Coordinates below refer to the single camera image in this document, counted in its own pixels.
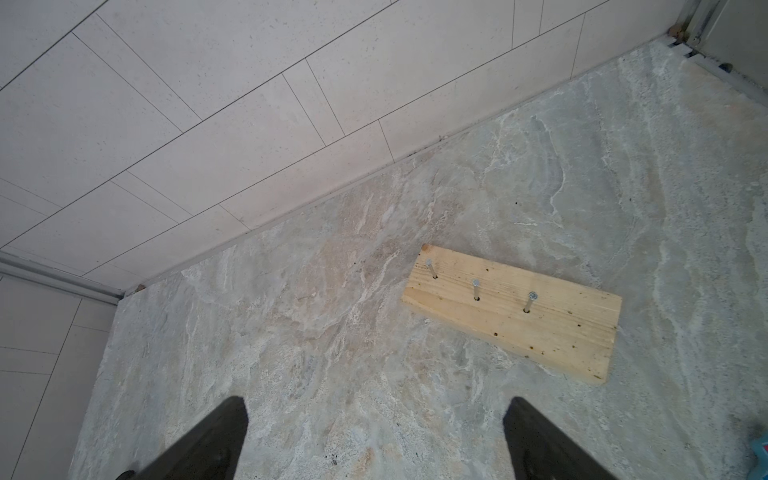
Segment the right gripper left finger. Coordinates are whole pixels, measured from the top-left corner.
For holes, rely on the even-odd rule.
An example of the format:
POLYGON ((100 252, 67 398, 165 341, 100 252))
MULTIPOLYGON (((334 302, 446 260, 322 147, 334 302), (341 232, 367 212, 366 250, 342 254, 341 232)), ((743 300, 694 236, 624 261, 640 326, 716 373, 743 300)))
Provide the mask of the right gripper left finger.
POLYGON ((146 468, 118 479, 233 479, 248 422, 244 398, 231 396, 146 468))

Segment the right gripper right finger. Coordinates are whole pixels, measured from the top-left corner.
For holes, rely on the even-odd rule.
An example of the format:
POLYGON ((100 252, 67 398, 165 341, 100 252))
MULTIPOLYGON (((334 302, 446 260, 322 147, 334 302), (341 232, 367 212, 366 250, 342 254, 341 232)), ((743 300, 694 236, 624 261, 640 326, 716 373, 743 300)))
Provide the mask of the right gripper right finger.
POLYGON ((523 397, 511 400, 503 428, 517 480, 617 479, 523 397))

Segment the pale wooden block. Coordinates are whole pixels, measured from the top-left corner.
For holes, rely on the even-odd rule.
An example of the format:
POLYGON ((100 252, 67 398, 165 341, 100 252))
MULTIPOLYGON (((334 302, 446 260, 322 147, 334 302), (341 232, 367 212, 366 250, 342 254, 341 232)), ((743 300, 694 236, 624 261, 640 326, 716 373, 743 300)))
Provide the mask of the pale wooden block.
POLYGON ((425 244, 401 300, 429 319, 573 378, 595 385, 608 379, 622 306, 618 295, 425 244), (480 283, 479 301, 473 279, 480 283), (538 299, 526 314, 531 291, 538 299))

